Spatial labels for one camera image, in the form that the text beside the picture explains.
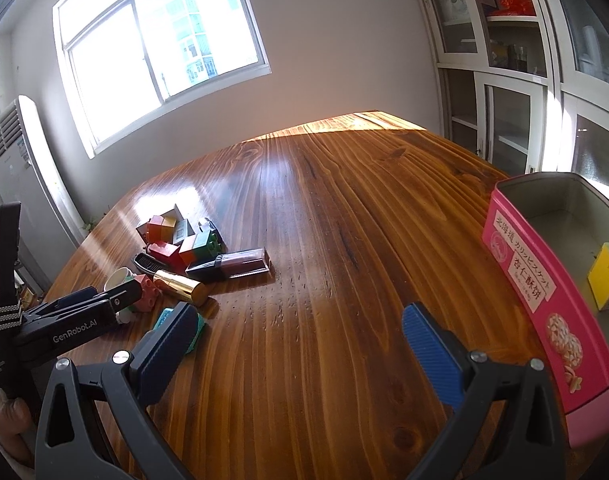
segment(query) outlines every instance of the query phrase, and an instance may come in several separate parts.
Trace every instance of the wood grain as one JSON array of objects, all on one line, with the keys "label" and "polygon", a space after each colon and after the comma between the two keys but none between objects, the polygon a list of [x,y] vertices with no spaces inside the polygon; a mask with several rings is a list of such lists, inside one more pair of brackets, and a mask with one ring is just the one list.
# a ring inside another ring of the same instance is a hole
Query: wood grain
[{"label": "wood grain", "polygon": [[[446,421],[402,335],[404,306],[423,301],[468,348],[496,360],[546,359],[481,241],[503,177],[382,112],[297,126],[127,193],[49,298],[100,288],[132,266],[142,248],[135,226],[174,203],[190,221],[209,216],[230,250],[266,246],[276,274],[212,292],[201,308],[206,332],[150,410],[163,436],[196,478],[403,479]],[[70,357],[85,364],[133,348],[171,304],[158,301]],[[139,474],[110,413],[102,416],[121,462]],[[586,460],[577,462],[574,471]]]}]

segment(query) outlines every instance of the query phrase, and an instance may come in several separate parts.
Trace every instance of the red plastic bag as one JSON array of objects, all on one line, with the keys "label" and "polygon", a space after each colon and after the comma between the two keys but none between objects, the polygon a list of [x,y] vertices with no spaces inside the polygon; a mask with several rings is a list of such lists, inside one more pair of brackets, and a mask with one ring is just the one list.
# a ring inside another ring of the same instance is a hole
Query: red plastic bag
[{"label": "red plastic bag", "polygon": [[535,16],[535,7],[532,0],[500,0],[505,9],[491,12],[491,16]]}]

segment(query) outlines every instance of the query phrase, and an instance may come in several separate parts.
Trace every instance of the turquoise eraser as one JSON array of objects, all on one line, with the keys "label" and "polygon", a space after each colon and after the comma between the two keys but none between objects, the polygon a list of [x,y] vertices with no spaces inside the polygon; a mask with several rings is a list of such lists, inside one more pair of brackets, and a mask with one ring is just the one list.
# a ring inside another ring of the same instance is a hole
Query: turquoise eraser
[{"label": "turquoise eraser", "polygon": [[[160,317],[158,317],[158,320],[155,322],[153,330],[158,330],[160,328],[160,325],[164,323],[164,320],[169,317],[169,314],[171,314],[171,312],[173,312],[172,308],[165,308],[160,314]],[[193,338],[193,341],[191,341],[191,344],[188,346],[188,350],[185,352],[185,354],[192,352],[193,349],[196,347],[196,342],[198,341],[198,337],[200,337],[200,333],[202,332],[203,328],[204,317],[202,317],[201,314],[198,313],[198,326],[196,327],[196,336]]]}]

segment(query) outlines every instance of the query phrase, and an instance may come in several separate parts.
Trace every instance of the box label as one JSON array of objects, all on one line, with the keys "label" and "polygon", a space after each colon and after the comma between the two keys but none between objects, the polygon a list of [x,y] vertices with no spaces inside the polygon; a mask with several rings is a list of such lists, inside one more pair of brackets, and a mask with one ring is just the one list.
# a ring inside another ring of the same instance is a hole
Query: box label
[{"label": "box label", "polygon": [[551,298],[556,289],[555,282],[499,210],[495,212],[493,225],[513,250],[509,275],[522,292],[531,311],[535,312],[543,298],[547,301]]}]

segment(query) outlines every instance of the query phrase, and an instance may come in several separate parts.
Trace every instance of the window sill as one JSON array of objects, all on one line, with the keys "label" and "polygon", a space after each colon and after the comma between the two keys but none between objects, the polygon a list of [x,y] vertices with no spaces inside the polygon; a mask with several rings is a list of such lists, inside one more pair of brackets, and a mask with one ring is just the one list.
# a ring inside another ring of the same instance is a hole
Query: window sill
[{"label": "window sill", "polygon": [[212,94],[213,92],[228,88],[229,86],[237,85],[238,83],[242,83],[244,81],[248,81],[250,79],[263,75],[268,75],[270,73],[271,67],[268,65],[268,63],[264,63],[261,65],[244,67],[238,70],[234,70],[232,72],[214,78],[211,81],[206,81],[202,84],[199,84],[194,88],[189,88],[184,92],[181,92],[180,94],[171,98],[161,107],[156,108],[152,112],[129,124],[119,132],[108,137],[108,139],[105,139],[102,142],[98,143],[97,146],[92,148],[92,151],[89,151],[89,149],[87,149],[87,154],[89,155],[89,158],[93,158],[97,154],[106,150],[109,146],[118,142],[118,140],[124,139],[124,137],[126,137],[127,135],[132,134],[136,130],[139,130],[145,124],[148,124],[151,121],[154,121],[159,117],[162,117],[163,115],[168,114],[169,112],[172,112],[173,110],[176,110],[181,106],[184,106],[185,104],[200,99],[200,97],[204,97],[206,95]]}]

